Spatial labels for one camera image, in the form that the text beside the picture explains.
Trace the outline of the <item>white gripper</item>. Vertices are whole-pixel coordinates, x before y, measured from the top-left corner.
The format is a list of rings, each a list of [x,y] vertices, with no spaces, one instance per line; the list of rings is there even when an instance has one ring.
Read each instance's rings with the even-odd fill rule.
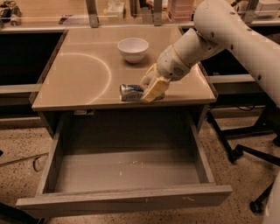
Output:
[[[169,45],[143,76],[140,84],[145,87],[142,102],[152,102],[164,94],[170,81],[179,81],[190,72],[191,68],[182,62],[176,50]]]

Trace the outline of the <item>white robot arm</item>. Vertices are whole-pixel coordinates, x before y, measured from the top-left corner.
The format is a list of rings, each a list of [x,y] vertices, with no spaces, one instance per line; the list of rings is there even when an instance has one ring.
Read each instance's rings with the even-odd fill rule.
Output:
[[[193,22],[194,27],[169,45],[141,79],[146,86],[142,100],[155,100],[196,63],[228,50],[274,102],[267,108],[268,125],[279,130],[280,46],[250,29],[225,0],[204,0]]]

